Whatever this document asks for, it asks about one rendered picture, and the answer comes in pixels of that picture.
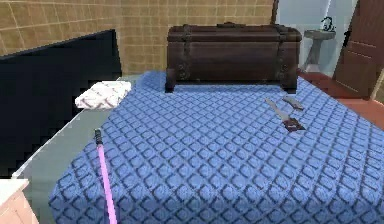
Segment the grey pedestal sink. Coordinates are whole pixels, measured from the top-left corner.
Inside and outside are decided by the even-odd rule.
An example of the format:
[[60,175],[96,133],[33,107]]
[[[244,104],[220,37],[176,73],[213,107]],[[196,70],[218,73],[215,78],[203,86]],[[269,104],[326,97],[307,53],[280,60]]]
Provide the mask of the grey pedestal sink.
[[306,61],[301,67],[301,70],[305,73],[319,73],[319,56],[321,51],[321,45],[323,41],[334,39],[335,32],[325,30],[306,30],[304,37],[312,40],[312,46],[309,50]]

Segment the white patterned pillow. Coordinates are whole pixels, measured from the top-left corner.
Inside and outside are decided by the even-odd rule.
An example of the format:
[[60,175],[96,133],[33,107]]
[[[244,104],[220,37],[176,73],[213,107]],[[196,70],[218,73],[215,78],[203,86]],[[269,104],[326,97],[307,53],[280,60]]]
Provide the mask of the white patterned pillow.
[[75,99],[75,105],[88,110],[113,109],[131,89],[132,84],[128,81],[97,82]]

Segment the dark brown wooden chest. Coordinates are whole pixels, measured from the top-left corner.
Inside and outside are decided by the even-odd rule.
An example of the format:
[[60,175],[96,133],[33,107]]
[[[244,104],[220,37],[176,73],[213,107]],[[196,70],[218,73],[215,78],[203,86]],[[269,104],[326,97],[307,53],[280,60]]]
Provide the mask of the dark brown wooden chest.
[[297,90],[301,33],[279,24],[173,26],[167,36],[165,91],[184,82],[278,84]]

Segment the pale pink bedside cabinet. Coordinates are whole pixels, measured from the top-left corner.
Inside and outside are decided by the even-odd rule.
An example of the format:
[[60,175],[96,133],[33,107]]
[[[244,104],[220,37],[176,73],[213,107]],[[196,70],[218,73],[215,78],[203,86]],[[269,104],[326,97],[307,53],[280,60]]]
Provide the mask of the pale pink bedside cabinet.
[[23,190],[27,179],[0,179],[0,224],[39,224]]

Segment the bed with blue quilt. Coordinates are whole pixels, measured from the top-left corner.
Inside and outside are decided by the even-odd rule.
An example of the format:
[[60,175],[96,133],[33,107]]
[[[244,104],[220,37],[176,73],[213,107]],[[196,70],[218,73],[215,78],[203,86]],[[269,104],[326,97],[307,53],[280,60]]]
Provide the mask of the bed with blue quilt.
[[[384,224],[384,130],[311,83],[303,110],[276,86],[164,84],[141,75],[98,122],[118,224]],[[109,224],[93,142],[60,135],[24,174],[40,224]]]

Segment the brown wooden room door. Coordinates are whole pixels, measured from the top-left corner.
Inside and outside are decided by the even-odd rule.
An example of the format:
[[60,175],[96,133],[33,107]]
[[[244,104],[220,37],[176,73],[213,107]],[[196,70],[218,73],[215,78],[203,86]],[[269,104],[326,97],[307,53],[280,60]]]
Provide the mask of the brown wooden room door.
[[333,79],[369,99],[384,68],[384,0],[358,0]]

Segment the black tap on sink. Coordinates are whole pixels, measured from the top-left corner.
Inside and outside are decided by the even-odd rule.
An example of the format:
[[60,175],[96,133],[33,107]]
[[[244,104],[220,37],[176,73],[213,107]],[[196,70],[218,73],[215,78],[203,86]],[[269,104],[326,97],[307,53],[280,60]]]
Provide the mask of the black tap on sink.
[[324,17],[321,22],[323,23],[323,30],[333,32],[335,30],[335,27],[333,25],[333,19],[329,16]]

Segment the small grey flat tool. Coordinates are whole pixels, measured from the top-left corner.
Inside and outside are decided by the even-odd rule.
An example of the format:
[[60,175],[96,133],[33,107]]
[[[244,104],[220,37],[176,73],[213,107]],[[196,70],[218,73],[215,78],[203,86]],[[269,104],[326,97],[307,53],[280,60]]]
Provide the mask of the small grey flat tool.
[[297,110],[304,109],[304,107],[301,105],[301,103],[298,100],[296,100],[295,98],[289,95],[284,96],[282,100],[289,103],[294,109],[297,109]]

